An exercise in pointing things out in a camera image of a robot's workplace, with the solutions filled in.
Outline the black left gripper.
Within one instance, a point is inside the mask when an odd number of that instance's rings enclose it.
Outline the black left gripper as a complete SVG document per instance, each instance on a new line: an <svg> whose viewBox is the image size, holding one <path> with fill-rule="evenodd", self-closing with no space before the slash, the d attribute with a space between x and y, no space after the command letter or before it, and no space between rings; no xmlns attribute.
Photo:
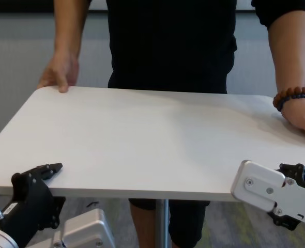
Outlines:
<svg viewBox="0 0 305 248"><path fill-rule="evenodd" d="M2 231L18 245L25 247L38 230L43 216L51 204L51 192L44 180L51 179L63 168L62 163L45 164L11 177L13 186L12 207L1 221ZM65 197L53 197L49 227L56 229Z"/></svg>

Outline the person's right hand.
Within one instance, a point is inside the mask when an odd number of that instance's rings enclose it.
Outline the person's right hand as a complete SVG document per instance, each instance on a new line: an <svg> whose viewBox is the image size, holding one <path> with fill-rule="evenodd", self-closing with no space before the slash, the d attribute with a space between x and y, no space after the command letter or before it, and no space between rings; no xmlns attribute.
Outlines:
<svg viewBox="0 0 305 248"><path fill-rule="evenodd" d="M60 93L66 93L74 86L79 75L78 57L69 51L56 51L45 67L37 89L57 86Z"/></svg>

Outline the person's left hand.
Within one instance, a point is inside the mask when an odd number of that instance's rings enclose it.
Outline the person's left hand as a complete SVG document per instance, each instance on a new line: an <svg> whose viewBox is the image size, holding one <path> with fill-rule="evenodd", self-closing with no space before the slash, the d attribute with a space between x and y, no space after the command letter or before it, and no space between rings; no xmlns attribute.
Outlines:
<svg viewBox="0 0 305 248"><path fill-rule="evenodd" d="M305 132L305 98L285 102L281 113L290 124Z"/></svg>

